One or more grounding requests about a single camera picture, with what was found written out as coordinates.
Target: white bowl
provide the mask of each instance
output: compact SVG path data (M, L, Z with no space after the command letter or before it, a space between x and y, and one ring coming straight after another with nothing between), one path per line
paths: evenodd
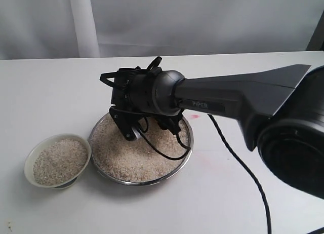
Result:
M34 172L33 172L33 167L34 167L36 159L38 158L39 154L44 149L53 145L55 142L63 140L63 139L73 139L73 140L77 140L81 144L83 144L83 146L87 149L87 154L88 154L87 161L86 161L85 165L75 176L73 176L71 179L69 179L65 182L62 182L62 183L56 184L56 185L51 185L51 186L38 184L35 181ZM72 186L75 183L78 176L84 171L84 169L88 165L90 156L91 156L91 147L90 147L89 143L86 140L84 140L83 138L81 138L80 136L77 136L75 134L54 135L50 138L45 139L44 141L42 141L41 143L36 145L34 149L31 150L31 152L29 153L29 155L25 161L25 168L24 168L25 177L31 184L33 184L37 187L64 189L64 188Z

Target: red stain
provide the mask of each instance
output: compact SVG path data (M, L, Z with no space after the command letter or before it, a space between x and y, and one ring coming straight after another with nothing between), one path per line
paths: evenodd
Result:
M196 114L190 115L190 119L197 119L198 117L200 117L200 116L199 115L196 115Z

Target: white curtain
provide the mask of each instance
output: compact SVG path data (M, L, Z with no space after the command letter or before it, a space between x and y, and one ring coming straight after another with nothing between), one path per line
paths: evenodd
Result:
M0 0L0 59L303 51L324 0Z

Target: metal bowl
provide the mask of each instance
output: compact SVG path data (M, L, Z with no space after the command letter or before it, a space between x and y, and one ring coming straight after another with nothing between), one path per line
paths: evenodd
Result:
M104 115L97 123L96 125L94 126L94 128L92 129L91 131L91 134L89 136L89 144L90 144L90 147L92 149L92 144L91 144L91 139L93 137L93 134L95 132L95 130L97 129L98 125L105 119L105 117L108 115L109 113L107 113L106 115ZM127 181L123 181L123 180L119 180L117 178L114 178L110 175L108 175L107 173L103 172L99 166L97 165L96 161L94 160L94 157L93 157L93 151L91 150L91 158L90 158L90 161L93 163L93 165L96 167L98 173L100 175L102 175L103 177L109 179L109 180L112 180L116 183L119 183L119 184L122 184L122 185L127 185L127 186L149 186L149 185L154 185L154 184L157 184L157 183L160 183L160 182L163 182L165 180L167 180L168 178L172 177L173 175L175 175L177 172L179 172L183 167L184 165L188 162L190 156L191 156L191 153L192 153L192 149L193 149L193 131L192 131L192 128L189 124L189 122L187 121L187 119L184 117L183 118L183 122L187 128L187 131L189 132L189 145L191 147L191 150L190 152L188 153L188 155L183 159L182 163L177 166L176 169L174 169L172 172L168 173L167 175L163 176L163 177L160 177L160 178L157 178L155 180L151 180L151 181L146 181L146 182L127 182Z

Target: white table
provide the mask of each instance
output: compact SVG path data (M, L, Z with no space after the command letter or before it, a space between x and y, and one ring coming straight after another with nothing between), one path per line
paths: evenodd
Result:
M203 113L186 112L194 131L194 152L184 169L165 184L118 185L102 178L91 165L75 186L62 191L36 188L24 178L24 160L37 143L59 133L87 138L107 113L111 89L99 81L101 73L146 67L151 60L0 61L0 233L266 233L257 187ZM324 53L165 57L161 66L198 77L258 72L296 63L324 65ZM191 119L192 114L200 117ZM229 143L264 187L273 233L302 234L324 226L324 200L282 183L257 151L245 148L236 121L218 121Z

